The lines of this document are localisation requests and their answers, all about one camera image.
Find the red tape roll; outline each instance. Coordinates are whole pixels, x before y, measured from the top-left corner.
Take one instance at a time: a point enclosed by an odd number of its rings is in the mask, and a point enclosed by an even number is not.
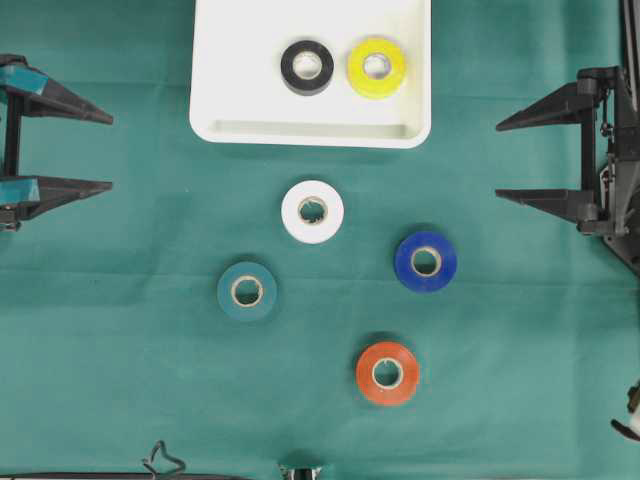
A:
[[[375,378],[375,368],[391,362],[398,369],[392,385],[382,385]],[[356,365],[356,383],[362,394],[376,405],[394,407],[408,402],[420,383],[420,364],[411,351],[395,342],[380,342],[367,348]]]

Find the teal tape roll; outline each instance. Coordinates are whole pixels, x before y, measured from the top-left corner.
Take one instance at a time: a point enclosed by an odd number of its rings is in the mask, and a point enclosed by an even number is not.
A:
[[[30,68],[8,65],[0,68],[0,85],[42,95],[49,77]]]
[[[38,189],[38,180],[35,178],[0,182],[0,205],[39,201],[40,190]]]
[[[258,298],[247,304],[236,298],[236,289],[243,281],[253,281]],[[229,317],[241,322],[260,320],[269,315],[278,298],[278,286],[273,275],[262,265],[242,262],[228,268],[218,281],[218,303]]]

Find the clamp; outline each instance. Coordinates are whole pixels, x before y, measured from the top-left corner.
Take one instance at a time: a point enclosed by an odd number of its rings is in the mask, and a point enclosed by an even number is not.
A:
[[[618,420],[611,420],[611,426],[629,440],[640,442],[640,382],[629,389],[627,396],[627,411],[631,415],[630,426],[623,425]]]
[[[628,68],[587,68],[529,108],[500,123],[498,131],[544,125],[581,126],[580,190],[496,190],[496,195],[575,223],[580,233],[601,237],[628,268],[640,276],[640,117],[638,115],[639,0],[623,0]],[[614,96],[614,122],[609,98]],[[597,113],[607,139],[607,163],[596,164]]]
[[[7,104],[0,230],[17,231],[25,220],[111,190],[110,182],[18,174],[22,117],[60,117],[111,125],[111,115],[29,66],[20,55],[0,54],[0,101]]]

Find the black tape roll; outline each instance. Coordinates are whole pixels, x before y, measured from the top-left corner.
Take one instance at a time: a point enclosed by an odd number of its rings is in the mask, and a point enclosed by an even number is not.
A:
[[[318,56],[322,62],[320,73],[314,78],[304,79],[293,70],[293,62],[301,53],[310,52]],[[312,40],[294,43],[282,54],[280,70],[287,86],[298,95],[317,95],[329,86],[333,76],[333,57],[327,48]]]

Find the blue tape roll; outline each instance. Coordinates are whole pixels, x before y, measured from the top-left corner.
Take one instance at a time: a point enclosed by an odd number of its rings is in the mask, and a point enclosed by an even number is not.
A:
[[[235,297],[235,288],[243,280],[258,285],[258,299],[251,305],[242,305]],[[252,262],[237,263],[222,274],[218,281],[218,303],[231,318],[252,322],[266,317],[278,298],[278,286],[273,275],[262,265]]]
[[[421,250],[431,253],[436,259],[436,269],[430,275],[419,273],[413,266],[414,255]],[[439,233],[414,233],[396,251],[396,276],[405,287],[414,292],[435,292],[446,287],[455,276],[457,268],[458,259],[453,245]]]

